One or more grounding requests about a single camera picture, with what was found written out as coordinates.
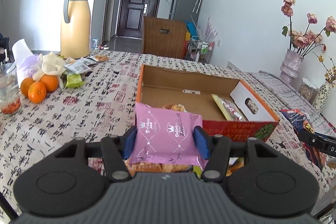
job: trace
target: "red cardboard box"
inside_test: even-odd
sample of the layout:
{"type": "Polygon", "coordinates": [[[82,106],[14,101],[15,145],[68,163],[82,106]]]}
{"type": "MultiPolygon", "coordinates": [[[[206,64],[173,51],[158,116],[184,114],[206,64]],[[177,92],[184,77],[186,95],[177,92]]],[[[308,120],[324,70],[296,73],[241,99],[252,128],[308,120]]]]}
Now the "red cardboard box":
{"type": "Polygon", "coordinates": [[[236,142],[249,137],[266,141],[279,123],[278,116],[244,81],[196,72],[142,65],[137,102],[151,107],[181,104],[188,112],[202,115],[203,129],[236,142]],[[234,102],[248,121],[227,121],[211,94],[234,102]],[[254,113],[247,102],[257,106],[254,113]]]}

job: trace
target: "yellow thermos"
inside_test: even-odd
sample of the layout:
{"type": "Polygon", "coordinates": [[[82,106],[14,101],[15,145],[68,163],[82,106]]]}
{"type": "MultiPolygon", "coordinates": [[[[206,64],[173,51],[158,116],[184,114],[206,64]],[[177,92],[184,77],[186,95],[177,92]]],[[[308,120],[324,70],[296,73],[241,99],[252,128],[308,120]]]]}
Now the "yellow thermos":
{"type": "Polygon", "coordinates": [[[87,0],[64,0],[61,55],[74,59],[90,54],[91,12],[87,0]]]}

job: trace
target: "thermos handle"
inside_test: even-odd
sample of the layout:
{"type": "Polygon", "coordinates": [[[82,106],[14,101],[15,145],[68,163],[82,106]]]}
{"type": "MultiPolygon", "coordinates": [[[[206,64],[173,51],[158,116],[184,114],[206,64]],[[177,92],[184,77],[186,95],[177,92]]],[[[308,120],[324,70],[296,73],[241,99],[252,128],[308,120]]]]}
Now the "thermos handle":
{"type": "Polygon", "coordinates": [[[64,15],[65,23],[70,23],[70,18],[68,14],[68,6],[69,6],[69,0],[64,0],[63,15],[64,15]]]}

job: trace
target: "dark snack bag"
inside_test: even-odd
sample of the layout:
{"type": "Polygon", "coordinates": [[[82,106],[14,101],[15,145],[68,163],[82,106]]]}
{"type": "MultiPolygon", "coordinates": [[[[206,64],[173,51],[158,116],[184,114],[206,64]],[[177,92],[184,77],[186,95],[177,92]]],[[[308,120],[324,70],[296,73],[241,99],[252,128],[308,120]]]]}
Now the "dark snack bag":
{"type": "MultiPolygon", "coordinates": [[[[280,109],[279,111],[291,122],[296,135],[298,135],[298,132],[303,130],[315,134],[313,125],[307,114],[301,112],[299,109],[280,109]]],[[[308,160],[310,160],[322,171],[326,163],[326,155],[321,153],[317,148],[312,147],[310,144],[304,142],[300,143],[306,152],[308,160]]]]}

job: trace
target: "tablecloth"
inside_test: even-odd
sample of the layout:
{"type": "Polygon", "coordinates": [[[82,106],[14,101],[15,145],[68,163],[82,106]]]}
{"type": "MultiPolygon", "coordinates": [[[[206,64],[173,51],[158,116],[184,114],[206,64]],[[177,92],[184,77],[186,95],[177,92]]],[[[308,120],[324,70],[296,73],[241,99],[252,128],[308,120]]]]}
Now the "tablecloth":
{"type": "MultiPolygon", "coordinates": [[[[0,116],[0,191],[18,212],[20,210],[12,189],[15,179],[24,170],[73,138],[84,137],[86,142],[95,142],[105,136],[123,135],[134,124],[134,106],[142,64],[246,81],[280,118],[267,143],[309,170],[320,184],[320,196],[328,191],[334,172],[328,167],[321,172],[308,161],[292,126],[278,112],[290,105],[281,100],[280,90],[287,90],[286,85],[277,82],[280,89],[277,92],[272,90],[269,82],[278,81],[277,78],[265,73],[250,74],[153,55],[111,51],[99,53],[110,59],[95,65],[92,73],[84,78],[82,87],[58,89],[48,94],[41,104],[33,104],[21,96],[22,108],[16,115],[0,116]]],[[[101,165],[101,161],[91,163],[95,164],[101,165]]],[[[8,220],[2,210],[0,220],[8,220]]]]}

